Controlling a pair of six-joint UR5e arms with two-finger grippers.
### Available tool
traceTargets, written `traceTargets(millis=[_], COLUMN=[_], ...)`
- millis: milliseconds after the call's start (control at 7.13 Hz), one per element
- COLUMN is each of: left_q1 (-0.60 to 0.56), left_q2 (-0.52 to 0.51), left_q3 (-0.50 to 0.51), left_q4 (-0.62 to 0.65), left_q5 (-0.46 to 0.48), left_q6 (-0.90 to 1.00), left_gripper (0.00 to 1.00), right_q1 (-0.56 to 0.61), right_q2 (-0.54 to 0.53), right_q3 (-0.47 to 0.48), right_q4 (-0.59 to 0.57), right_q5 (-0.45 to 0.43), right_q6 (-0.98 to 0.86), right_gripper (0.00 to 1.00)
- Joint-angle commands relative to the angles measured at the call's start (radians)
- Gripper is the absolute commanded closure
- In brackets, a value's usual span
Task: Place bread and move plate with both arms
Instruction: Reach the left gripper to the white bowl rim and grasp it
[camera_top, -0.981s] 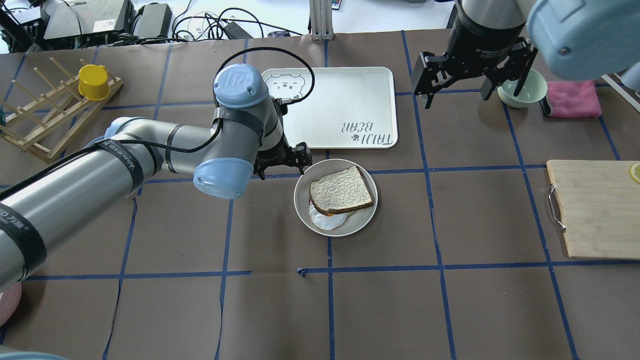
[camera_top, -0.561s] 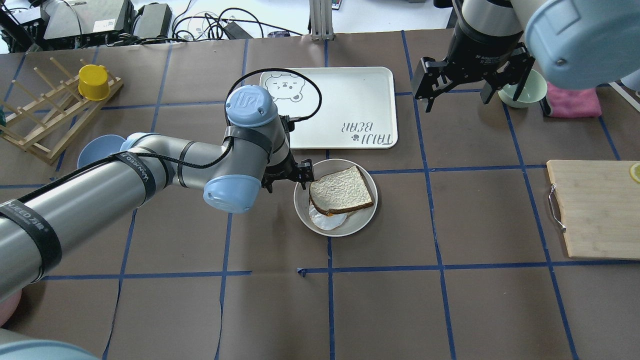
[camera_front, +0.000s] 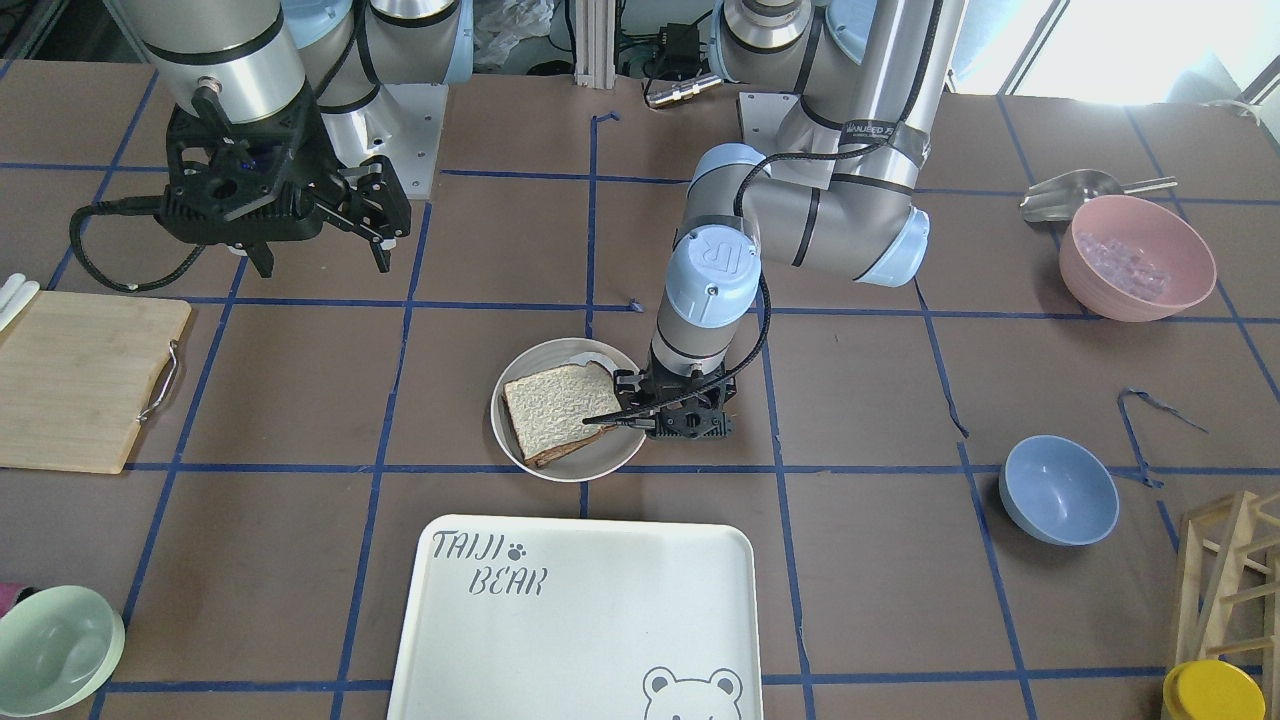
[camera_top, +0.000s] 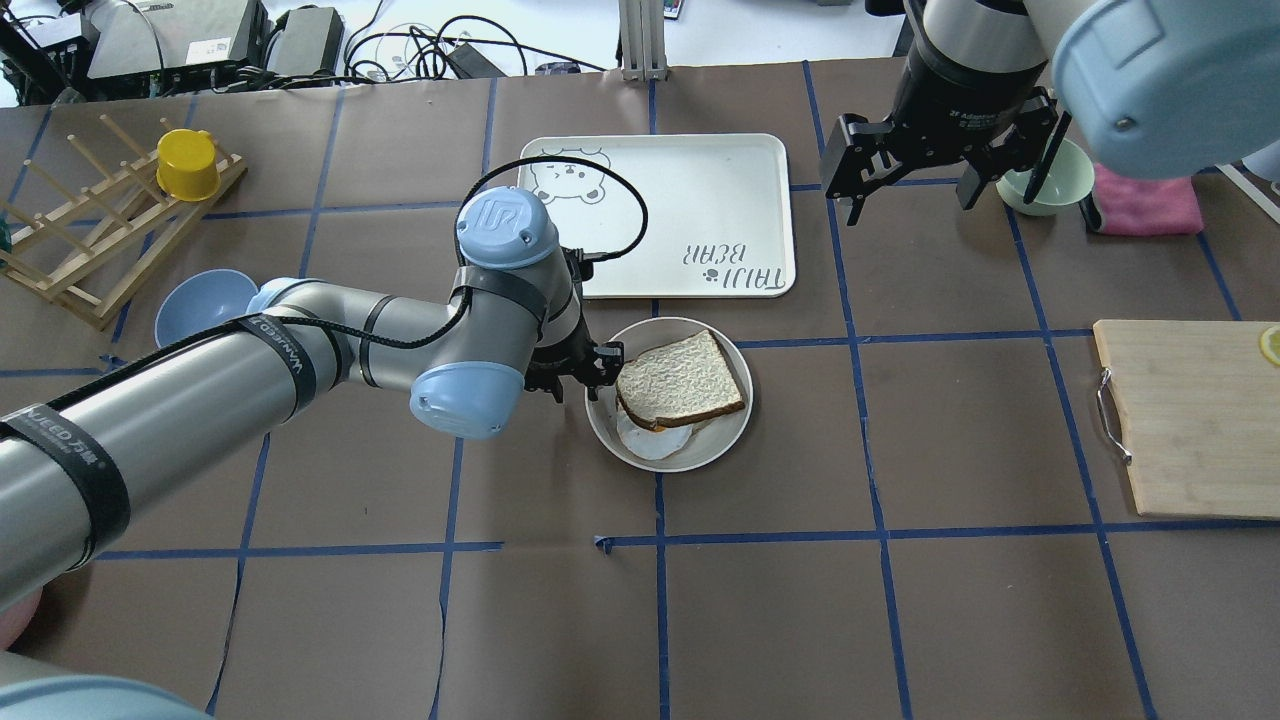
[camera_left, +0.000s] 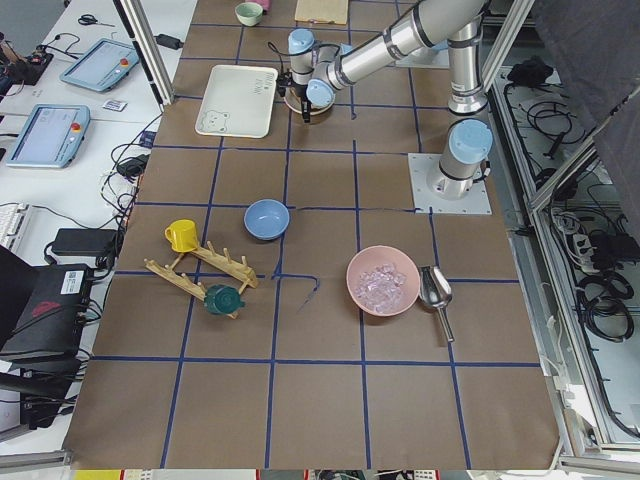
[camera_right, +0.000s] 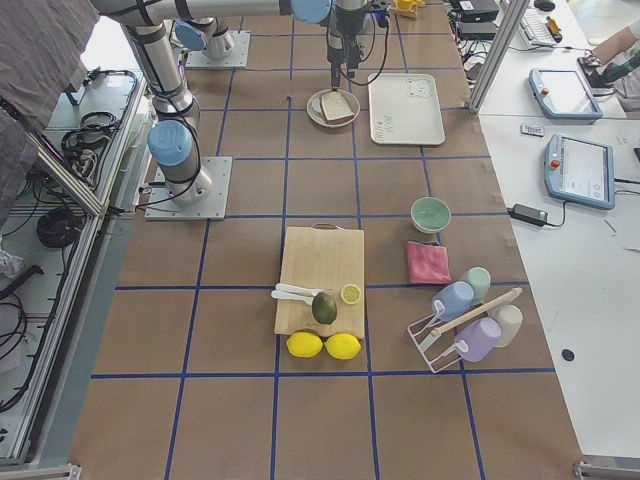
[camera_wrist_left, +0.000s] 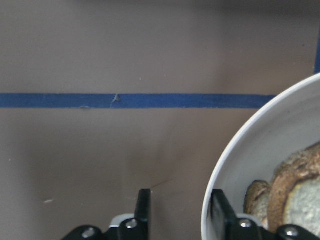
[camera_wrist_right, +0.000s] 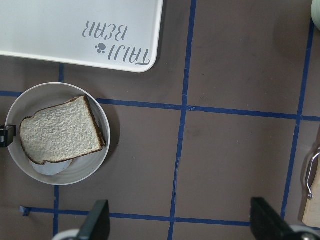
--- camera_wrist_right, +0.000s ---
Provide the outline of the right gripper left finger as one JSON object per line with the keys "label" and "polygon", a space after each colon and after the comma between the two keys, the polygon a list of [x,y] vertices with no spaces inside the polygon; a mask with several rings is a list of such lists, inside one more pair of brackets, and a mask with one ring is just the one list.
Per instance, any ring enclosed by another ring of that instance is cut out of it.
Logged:
{"label": "right gripper left finger", "polygon": [[97,200],[81,226],[78,240],[107,240],[110,235],[110,211],[108,200]]}

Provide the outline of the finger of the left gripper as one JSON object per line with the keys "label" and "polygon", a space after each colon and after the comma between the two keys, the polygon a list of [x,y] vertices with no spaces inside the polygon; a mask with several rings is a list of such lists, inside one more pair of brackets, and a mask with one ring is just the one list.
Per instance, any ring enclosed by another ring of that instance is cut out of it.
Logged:
{"label": "finger of the left gripper", "polygon": [[0,126],[0,148],[7,148],[17,135],[16,125],[1,125]]}

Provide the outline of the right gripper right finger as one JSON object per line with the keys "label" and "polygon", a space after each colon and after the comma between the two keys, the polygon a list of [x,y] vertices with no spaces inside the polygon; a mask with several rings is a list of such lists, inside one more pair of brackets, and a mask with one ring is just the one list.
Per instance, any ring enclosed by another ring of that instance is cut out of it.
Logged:
{"label": "right gripper right finger", "polygon": [[289,240],[293,229],[262,197],[250,200],[250,230],[256,240]]}

